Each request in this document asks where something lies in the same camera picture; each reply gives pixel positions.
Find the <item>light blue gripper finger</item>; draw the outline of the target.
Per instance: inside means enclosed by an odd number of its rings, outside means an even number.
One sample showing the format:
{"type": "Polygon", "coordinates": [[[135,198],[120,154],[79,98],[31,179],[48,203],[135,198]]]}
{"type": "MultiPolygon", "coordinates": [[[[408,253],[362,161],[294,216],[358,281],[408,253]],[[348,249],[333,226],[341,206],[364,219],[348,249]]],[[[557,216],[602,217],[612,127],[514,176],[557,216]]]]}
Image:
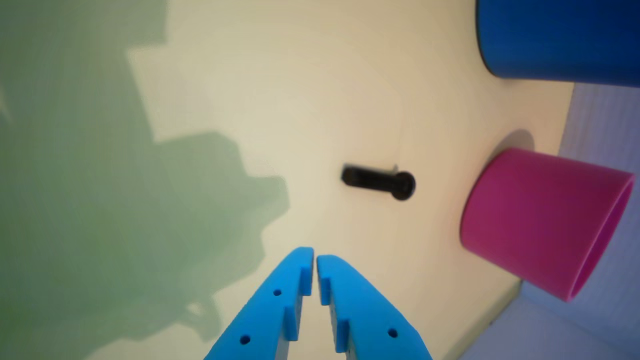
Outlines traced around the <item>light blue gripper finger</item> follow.
{"type": "Polygon", "coordinates": [[[285,256],[212,346],[206,360],[286,360],[313,292],[314,250],[285,256]]]}
{"type": "Polygon", "coordinates": [[[348,360],[430,360],[418,330],[346,260],[317,257],[320,303],[329,307],[334,351],[348,360]]]}

